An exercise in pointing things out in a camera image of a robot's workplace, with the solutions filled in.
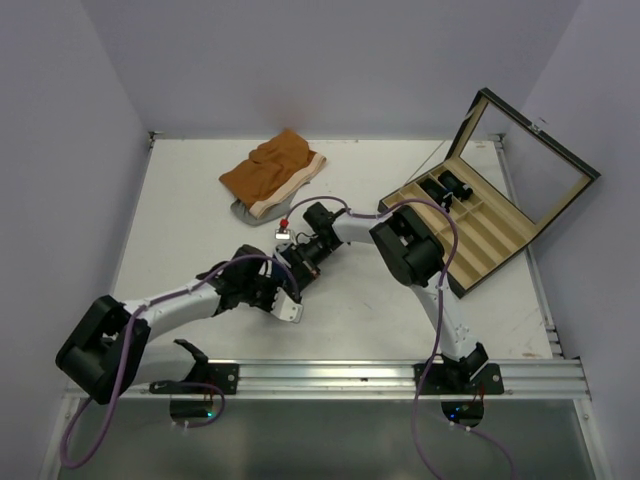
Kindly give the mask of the orange brown underwear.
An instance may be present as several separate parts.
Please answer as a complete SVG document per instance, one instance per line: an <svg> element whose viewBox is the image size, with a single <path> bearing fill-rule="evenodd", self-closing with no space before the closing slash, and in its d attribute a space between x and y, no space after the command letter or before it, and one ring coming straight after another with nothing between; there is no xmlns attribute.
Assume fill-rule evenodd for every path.
<svg viewBox="0 0 640 480"><path fill-rule="evenodd" d="M245 205L266 201L279 189L313 178L326 163L326 157L310 149L296 132L286 129L260 144L219 181Z"/></svg>

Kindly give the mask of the black compartment storage box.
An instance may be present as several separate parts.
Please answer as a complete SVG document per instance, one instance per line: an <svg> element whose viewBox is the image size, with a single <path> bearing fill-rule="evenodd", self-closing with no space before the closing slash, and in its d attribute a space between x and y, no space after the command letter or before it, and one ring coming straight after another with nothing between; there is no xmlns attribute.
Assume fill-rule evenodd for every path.
<svg viewBox="0 0 640 480"><path fill-rule="evenodd" d="M450 212L418 185L449 170L468 183ZM488 88L480 89L443 159L383 196L384 211L408 199L454 256L449 283L462 298L537 239L600 173Z"/></svg>

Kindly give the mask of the navy blue underwear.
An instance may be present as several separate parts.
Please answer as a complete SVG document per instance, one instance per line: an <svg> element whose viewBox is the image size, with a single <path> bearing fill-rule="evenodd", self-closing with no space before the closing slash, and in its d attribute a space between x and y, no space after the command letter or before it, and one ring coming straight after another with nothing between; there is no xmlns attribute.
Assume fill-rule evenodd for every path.
<svg viewBox="0 0 640 480"><path fill-rule="evenodd" d="M285 242L275 246L272 252L272 258L282 264L286 271L279 266L270 267L270 276L277 285L284 286L289 290L301 290L300 282L295 275L293 268L292 252L294 250L293 242Z"/></svg>

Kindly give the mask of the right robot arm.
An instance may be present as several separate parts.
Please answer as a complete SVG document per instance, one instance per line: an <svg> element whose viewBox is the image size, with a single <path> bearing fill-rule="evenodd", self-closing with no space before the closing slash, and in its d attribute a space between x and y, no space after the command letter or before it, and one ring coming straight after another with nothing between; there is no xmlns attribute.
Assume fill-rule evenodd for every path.
<svg viewBox="0 0 640 480"><path fill-rule="evenodd" d="M303 218L313 234L279 247L301 289L320 275L320 264L340 246L375 246L392 277L416 295L436 331L436 352L442 362L422 371L429 388L461 394L480 382L488 355L464 321L449 286L447 266L452 256L411 207L366 218L345 209L331 212L316 202Z"/></svg>

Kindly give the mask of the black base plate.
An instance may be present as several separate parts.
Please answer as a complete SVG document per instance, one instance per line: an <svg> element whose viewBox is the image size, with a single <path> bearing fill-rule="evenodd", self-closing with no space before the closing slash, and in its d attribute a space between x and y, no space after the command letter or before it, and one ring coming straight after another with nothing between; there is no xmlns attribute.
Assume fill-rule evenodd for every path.
<svg viewBox="0 0 640 480"><path fill-rule="evenodd" d="M209 388L213 385L224 395L235 395L239 378L240 365L237 363L197 364L184 380L153 382L149 391L161 395L208 395L213 393Z"/></svg>
<svg viewBox="0 0 640 480"><path fill-rule="evenodd" d="M472 379L453 367L433 363L420 387L420 395L502 395L505 387L498 364L486 364Z"/></svg>

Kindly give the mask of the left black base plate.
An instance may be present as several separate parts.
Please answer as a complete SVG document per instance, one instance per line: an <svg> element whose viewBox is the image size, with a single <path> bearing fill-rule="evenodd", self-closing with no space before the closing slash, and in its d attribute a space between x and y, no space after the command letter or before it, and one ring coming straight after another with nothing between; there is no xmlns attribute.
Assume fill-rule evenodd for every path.
<svg viewBox="0 0 640 480"><path fill-rule="evenodd" d="M237 363L197 364L184 380L153 382L149 391L161 395L208 395L213 393L209 388L213 385L224 395L235 395L239 378L240 365Z"/></svg>

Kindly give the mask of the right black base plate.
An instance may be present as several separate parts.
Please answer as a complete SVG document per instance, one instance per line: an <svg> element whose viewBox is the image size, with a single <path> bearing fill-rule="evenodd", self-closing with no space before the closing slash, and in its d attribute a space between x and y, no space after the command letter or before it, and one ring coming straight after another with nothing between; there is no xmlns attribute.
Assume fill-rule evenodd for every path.
<svg viewBox="0 0 640 480"><path fill-rule="evenodd" d="M502 395L505 387L498 364L486 364L472 379L453 367L433 363L420 387L420 395Z"/></svg>

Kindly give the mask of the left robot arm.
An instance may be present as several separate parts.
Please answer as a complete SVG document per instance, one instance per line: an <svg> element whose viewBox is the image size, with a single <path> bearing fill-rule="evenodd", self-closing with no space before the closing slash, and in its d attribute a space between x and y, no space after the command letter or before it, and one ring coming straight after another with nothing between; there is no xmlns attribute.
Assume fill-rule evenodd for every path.
<svg viewBox="0 0 640 480"><path fill-rule="evenodd" d="M282 297L301 299L290 268L245 245L232 259L156 297L97 298L59 349L55 365L92 400L106 405L134 383L146 347L155 338L240 303L271 313Z"/></svg>

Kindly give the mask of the grey underwear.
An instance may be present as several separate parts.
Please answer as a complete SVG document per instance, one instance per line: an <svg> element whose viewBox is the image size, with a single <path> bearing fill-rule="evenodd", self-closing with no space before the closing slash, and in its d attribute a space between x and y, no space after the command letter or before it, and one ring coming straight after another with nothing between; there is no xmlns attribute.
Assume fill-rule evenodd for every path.
<svg viewBox="0 0 640 480"><path fill-rule="evenodd" d="M292 193L278 203L262 202L251 208L236 199L231 203L230 211L243 224L257 227L282 218L290 210L294 197L295 193Z"/></svg>

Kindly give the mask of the aluminium mounting rail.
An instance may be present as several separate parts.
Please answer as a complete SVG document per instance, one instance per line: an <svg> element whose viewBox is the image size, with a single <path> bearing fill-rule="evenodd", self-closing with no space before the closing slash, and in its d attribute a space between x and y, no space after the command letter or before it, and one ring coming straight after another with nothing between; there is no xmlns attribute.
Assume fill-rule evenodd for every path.
<svg viewBox="0 0 640 480"><path fill-rule="evenodd" d="M240 399L411 399L480 401L491 397L525 400L586 399L590 392L577 360L497 360L502 395L420 395L431 365L416 360L222 360L196 361L191 356L158 358L140 365L134 383L122 394L151 394L153 382L184 380L197 364L237 363Z"/></svg>

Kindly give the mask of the rolled black underwear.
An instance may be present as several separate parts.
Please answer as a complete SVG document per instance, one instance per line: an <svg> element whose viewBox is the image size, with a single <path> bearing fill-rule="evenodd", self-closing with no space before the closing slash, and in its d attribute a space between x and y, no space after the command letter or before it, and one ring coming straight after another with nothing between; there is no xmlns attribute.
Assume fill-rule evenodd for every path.
<svg viewBox="0 0 640 480"><path fill-rule="evenodd" d="M459 201L467 201L473 194L471 186L449 170L444 170L437 177L426 177L418 185L447 213L450 212L454 198Z"/></svg>

